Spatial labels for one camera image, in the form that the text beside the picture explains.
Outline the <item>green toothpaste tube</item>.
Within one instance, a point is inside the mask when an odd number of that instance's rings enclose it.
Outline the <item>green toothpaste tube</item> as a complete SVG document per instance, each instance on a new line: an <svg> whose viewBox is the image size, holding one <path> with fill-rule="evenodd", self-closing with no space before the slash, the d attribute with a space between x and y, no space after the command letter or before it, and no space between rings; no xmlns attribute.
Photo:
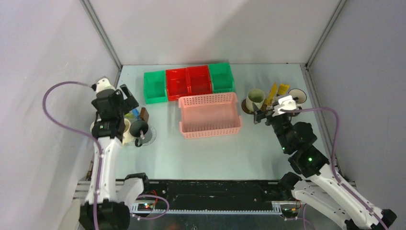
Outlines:
<svg viewBox="0 0 406 230"><path fill-rule="evenodd" d="M127 114L125 115L125 117L126 117L127 119L133 119L133 118L134 118L134 114L133 114L132 112L129 112L129 113L127 113Z"/></svg>

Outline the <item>light green mug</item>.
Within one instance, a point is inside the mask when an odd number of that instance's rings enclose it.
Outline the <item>light green mug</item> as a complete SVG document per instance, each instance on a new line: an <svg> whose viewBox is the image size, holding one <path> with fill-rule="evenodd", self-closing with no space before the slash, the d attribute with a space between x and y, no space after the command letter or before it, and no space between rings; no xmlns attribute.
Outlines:
<svg viewBox="0 0 406 230"><path fill-rule="evenodd" d="M246 96L246 108L254 112L254 105L261 109L265 101L265 93L260 89L251 89Z"/></svg>

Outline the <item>brown wooden toothbrush holder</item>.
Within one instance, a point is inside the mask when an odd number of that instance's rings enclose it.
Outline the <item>brown wooden toothbrush holder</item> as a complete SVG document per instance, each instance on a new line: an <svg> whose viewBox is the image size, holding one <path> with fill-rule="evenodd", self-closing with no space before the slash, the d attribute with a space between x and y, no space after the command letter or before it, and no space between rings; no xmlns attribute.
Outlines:
<svg viewBox="0 0 406 230"><path fill-rule="evenodd" d="M139 119L145 122L149 120L149 113L145 107L142 107L139 112Z"/></svg>

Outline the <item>cream mug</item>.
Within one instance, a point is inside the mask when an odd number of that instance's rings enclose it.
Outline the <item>cream mug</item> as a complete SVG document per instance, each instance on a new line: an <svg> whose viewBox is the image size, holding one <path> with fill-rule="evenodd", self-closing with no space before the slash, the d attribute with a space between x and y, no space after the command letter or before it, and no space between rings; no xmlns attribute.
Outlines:
<svg viewBox="0 0 406 230"><path fill-rule="evenodd" d="M131 122L128 119L124 119L124 133L123 133L123 140L122 140L122 145L128 145L134 140L134 137L130 134L130 126Z"/></svg>

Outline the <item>black mug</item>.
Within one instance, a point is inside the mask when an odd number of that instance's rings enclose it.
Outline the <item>black mug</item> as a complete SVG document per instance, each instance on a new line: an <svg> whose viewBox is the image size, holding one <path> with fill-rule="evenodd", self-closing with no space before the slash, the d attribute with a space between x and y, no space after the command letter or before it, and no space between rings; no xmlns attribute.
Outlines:
<svg viewBox="0 0 406 230"><path fill-rule="evenodd" d="M134 121L130 125L129 133L135 138L136 147L147 144L153 137L148 123L143 120Z"/></svg>

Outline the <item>white mug dark rim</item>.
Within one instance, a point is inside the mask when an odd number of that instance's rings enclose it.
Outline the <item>white mug dark rim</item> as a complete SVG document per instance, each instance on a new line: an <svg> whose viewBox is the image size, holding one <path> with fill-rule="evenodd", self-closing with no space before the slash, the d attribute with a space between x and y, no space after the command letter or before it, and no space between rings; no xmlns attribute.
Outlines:
<svg viewBox="0 0 406 230"><path fill-rule="evenodd" d="M289 90L288 94L291 95L294 100L296 100L297 104L303 104L307 100L307 94L301 89L291 89Z"/></svg>

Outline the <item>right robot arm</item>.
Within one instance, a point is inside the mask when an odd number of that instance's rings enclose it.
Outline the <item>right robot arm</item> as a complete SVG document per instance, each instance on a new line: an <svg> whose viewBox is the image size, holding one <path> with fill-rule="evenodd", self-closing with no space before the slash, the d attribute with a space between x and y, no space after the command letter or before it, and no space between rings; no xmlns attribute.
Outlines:
<svg viewBox="0 0 406 230"><path fill-rule="evenodd" d="M343 230L387 230L397 215L365 199L342 176L313 143L317 140L312 125L292 124L287 114L254 110L254 123L265 119L274 133L293 172L279 180L279 196L293 198L312 206Z"/></svg>

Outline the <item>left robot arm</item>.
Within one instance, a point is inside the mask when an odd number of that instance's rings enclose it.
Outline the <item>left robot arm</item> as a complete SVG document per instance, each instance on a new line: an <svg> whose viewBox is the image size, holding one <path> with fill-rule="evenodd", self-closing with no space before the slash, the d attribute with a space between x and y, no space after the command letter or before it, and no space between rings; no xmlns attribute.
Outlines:
<svg viewBox="0 0 406 230"><path fill-rule="evenodd" d="M89 191L80 206L79 223L86 230L126 230L130 224L130 208L136 198L147 199L151 186L145 173L128 175L121 190L116 190L116 159L122 148L125 115L138 107L126 85L114 88L106 79L92 85L96 99L96 119L91 129L94 144L94 165Z"/></svg>

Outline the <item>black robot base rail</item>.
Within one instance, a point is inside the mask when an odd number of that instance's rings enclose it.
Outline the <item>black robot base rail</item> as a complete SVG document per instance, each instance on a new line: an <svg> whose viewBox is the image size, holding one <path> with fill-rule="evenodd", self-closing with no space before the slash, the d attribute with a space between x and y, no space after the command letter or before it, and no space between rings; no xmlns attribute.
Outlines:
<svg viewBox="0 0 406 230"><path fill-rule="evenodd" d="M134 211L280 212L304 205L276 180L151 180Z"/></svg>

